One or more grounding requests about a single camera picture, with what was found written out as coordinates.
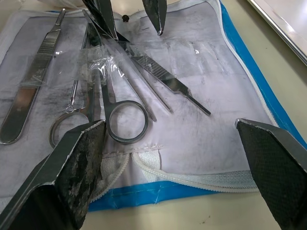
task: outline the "table surface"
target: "table surface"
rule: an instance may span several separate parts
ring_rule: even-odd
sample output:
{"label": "table surface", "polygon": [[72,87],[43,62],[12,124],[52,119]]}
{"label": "table surface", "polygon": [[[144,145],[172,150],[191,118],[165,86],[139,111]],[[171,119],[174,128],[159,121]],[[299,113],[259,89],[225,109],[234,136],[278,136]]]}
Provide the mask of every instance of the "table surface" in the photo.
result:
{"label": "table surface", "polygon": [[[17,9],[56,9],[36,0],[4,0],[0,3],[4,5],[2,9],[6,9],[4,12],[0,10],[0,30]],[[307,140],[307,67],[247,0],[222,0],[222,3],[279,102]],[[143,9],[142,0],[112,0],[112,6],[115,12],[128,15]],[[205,195],[157,205],[97,211],[87,214],[82,230],[168,228],[280,230],[259,193]]]}

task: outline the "white fabric pouch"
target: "white fabric pouch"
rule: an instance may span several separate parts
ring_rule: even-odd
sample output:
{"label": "white fabric pouch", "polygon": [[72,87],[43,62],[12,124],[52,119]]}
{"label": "white fabric pouch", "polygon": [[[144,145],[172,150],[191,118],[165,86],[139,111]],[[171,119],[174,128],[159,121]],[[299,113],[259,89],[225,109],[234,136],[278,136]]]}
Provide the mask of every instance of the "white fabric pouch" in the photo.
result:
{"label": "white fabric pouch", "polygon": [[[56,16],[49,12],[16,12],[0,35],[0,122],[31,63],[20,60],[23,57],[31,60]],[[276,126],[277,123],[250,71],[225,35],[220,2],[182,0],[169,5],[161,37],[156,35],[145,12],[130,16],[128,23],[122,22],[121,15],[114,16],[117,30],[188,86],[193,97],[212,115],[205,115],[185,97],[173,94],[138,67],[172,107],[174,113],[169,114],[133,69],[131,78],[157,121],[151,121],[145,137],[132,145],[122,146],[107,137],[93,201],[110,189],[160,181],[217,192],[257,191],[235,120],[246,118]],[[69,66],[74,51],[81,49],[85,28],[86,20],[80,11],[67,13],[55,58],[46,73],[46,85],[37,96],[22,137],[12,145],[0,146],[0,209],[36,164],[52,152],[48,129],[67,107],[76,78],[69,71],[59,74],[58,60],[66,60],[61,65],[63,68]],[[17,74],[16,66],[21,66]],[[80,85],[77,105],[82,106],[86,98]],[[128,85],[114,81],[113,86],[117,101],[139,102]],[[104,119],[101,92],[97,94],[100,118]],[[59,138],[84,122],[78,118],[69,120],[59,132]]]}

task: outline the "scissors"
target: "scissors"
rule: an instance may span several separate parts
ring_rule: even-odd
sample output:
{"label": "scissors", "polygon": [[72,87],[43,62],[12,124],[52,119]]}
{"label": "scissors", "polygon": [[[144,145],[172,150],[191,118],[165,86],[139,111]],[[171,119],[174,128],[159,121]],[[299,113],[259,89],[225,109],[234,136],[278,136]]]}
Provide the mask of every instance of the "scissors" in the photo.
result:
{"label": "scissors", "polygon": [[[85,30],[85,35],[82,42],[82,49],[86,47],[88,39],[88,25]],[[88,81],[87,83],[87,97],[86,97],[86,105],[83,108],[74,108],[75,104],[75,98],[77,94],[77,88],[78,88],[78,80],[73,81],[72,85],[72,91],[71,91],[71,98],[70,103],[65,109],[65,113],[63,113],[61,116],[59,116],[51,125],[50,131],[49,131],[49,143],[54,148],[56,146],[54,141],[54,135],[55,131],[57,130],[57,127],[60,125],[62,121],[64,121],[66,118],[71,117],[73,115],[82,115],[85,116],[88,120],[88,122],[94,121],[94,82]]]}
{"label": "scissors", "polygon": [[[89,29],[89,26],[91,26],[91,28],[95,28],[91,23],[88,23],[86,33],[83,39],[82,48],[85,48],[86,46],[89,31],[93,31]],[[98,34],[98,38],[99,38],[99,41],[98,41],[99,44],[102,45],[102,42],[101,42],[102,40],[99,34]],[[147,131],[148,122],[149,122],[147,112],[141,104],[135,101],[125,100],[125,101],[112,103],[110,101],[109,89],[108,89],[108,83],[111,84],[111,82],[109,82],[109,75],[108,75],[107,69],[103,69],[103,70],[99,71],[99,77],[101,80],[102,97],[103,97],[105,116],[106,116],[106,128],[108,130],[108,133],[115,141],[121,144],[135,143],[139,139],[141,139]],[[89,122],[94,121],[94,80],[88,81],[87,83],[86,106],[83,108],[75,109],[73,106],[74,106],[75,97],[77,93],[77,86],[78,86],[78,80],[74,80],[72,92],[71,92],[70,104],[65,109],[65,113],[59,116],[51,125],[50,131],[49,131],[49,143],[53,148],[56,145],[54,141],[55,131],[57,127],[59,126],[59,124],[66,118],[73,116],[73,115],[82,115],[82,116],[85,116]],[[121,138],[112,131],[111,117],[114,114],[114,112],[116,112],[118,109],[122,108],[123,106],[134,106],[140,109],[144,115],[144,118],[145,118],[144,127],[142,131],[140,132],[140,134],[138,134],[134,138]]]}
{"label": "scissors", "polygon": [[[88,16],[85,15],[88,25],[89,25],[89,31],[90,32],[95,32],[95,35],[92,34],[92,37],[98,37],[95,41],[100,45],[103,46],[103,40],[101,38],[101,35],[99,34],[98,30],[96,29],[92,19]],[[106,129],[109,133],[109,135],[117,142],[121,144],[132,144],[137,142],[139,139],[141,139],[148,128],[148,114],[145,110],[145,108],[138,102],[131,101],[131,100],[124,100],[120,102],[115,102],[112,103],[110,101],[110,93],[109,93],[109,88],[108,84],[110,85],[110,88],[112,87],[112,82],[110,81],[110,76],[108,75],[109,71],[105,68],[99,69],[99,77],[101,81],[101,91],[102,91],[102,98],[103,98],[103,103],[104,103],[104,108],[105,108],[105,116],[106,116]],[[139,135],[137,135],[134,138],[121,138],[118,135],[116,135],[111,128],[111,117],[116,112],[116,110],[124,107],[124,106],[133,106],[138,109],[140,109],[144,115],[145,122],[144,122],[144,127],[143,130],[140,132]]]}

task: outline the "blue trim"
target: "blue trim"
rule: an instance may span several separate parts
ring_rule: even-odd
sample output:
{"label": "blue trim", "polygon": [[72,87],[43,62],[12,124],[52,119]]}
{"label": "blue trim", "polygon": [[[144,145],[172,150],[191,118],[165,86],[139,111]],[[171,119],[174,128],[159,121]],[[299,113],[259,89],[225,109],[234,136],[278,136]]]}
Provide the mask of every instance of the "blue trim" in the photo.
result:
{"label": "blue trim", "polygon": [[[233,25],[223,4],[221,4],[221,8],[223,26],[227,38],[232,43],[236,52],[242,58],[253,78],[255,79],[268,108],[276,119],[277,124],[281,128],[288,130],[307,149],[306,142],[298,133],[288,114],[275,97],[256,62],[246,48],[240,35],[236,31],[236,28]],[[213,193],[215,192],[167,181],[138,184],[129,187],[111,189],[102,198],[91,203],[89,206],[89,211],[156,204],[164,200],[189,196],[208,195]]]}
{"label": "blue trim", "polygon": [[273,116],[277,124],[279,125],[280,128],[284,128],[288,130],[296,138],[296,140],[298,140],[307,149],[306,142],[304,141],[302,136],[299,134],[296,127],[290,120],[288,114],[286,113],[286,111],[283,109],[283,107],[277,100],[275,94],[273,93],[272,89],[270,88],[269,84],[267,83],[263,74],[261,73],[259,67],[257,66],[253,57],[251,56],[248,49],[246,48],[240,35],[236,31],[236,28],[233,25],[229,17],[229,14],[223,4],[221,4],[221,8],[222,8],[223,26],[224,26],[224,31],[227,35],[227,38],[231,42],[231,44],[234,46],[236,52],[239,54],[239,56],[241,57],[241,59],[243,60],[247,68],[249,69],[250,73],[252,74],[254,80],[256,81],[264,97],[264,100],[269,110],[273,113]]}
{"label": "blue trim", "polygon": [[170,181],[138,184],[111,189],[102,198],[91,203],[89,211],[157,204],[164,200],[215,193],[217,192],[185,186]]}

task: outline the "white zipper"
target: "white zipper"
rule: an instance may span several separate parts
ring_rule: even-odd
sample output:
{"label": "white zipper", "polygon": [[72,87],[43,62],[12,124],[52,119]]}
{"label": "white zipper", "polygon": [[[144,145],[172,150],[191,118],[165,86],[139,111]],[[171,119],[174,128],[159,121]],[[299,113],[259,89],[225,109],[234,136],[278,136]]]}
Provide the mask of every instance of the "white zipper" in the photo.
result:
{"label": "white zipper", "polygon": [[158,176],[166,181],[172,181],[178,184],[188,185],[195,188],[207,189],[215,192],[226,192],[226,193],[250,193],[250,192],[257,192],[258,188],[256,184],[254,187],[251,186],[217,186],[217,185],[210,185],[210,184],[202,184],[192,181],[183,180],[180,178],[176,178],[174,174],[166,173],[162,170],[152,169],[147,167],[142,163],[137,153],[132,154],[133,161],[144,171],[151,173],[155,176]]}
{"label": "white zipper", "polygon": [[100,199],[104,194],[106,194],[111,189],[113,184],[117,181],[117,179],[120,177],[120,175],[123,174],[125,168],[127,167],[129,159],[130,159],[130,155],[131,155],[131,153],[126,154],[126,158],[125,158],[122,166],[119,168],[119,172],[117,173],[114,180],[102,192],[98,191],[94,195],[92,195],[93,198],[91,199],[91,203]]}

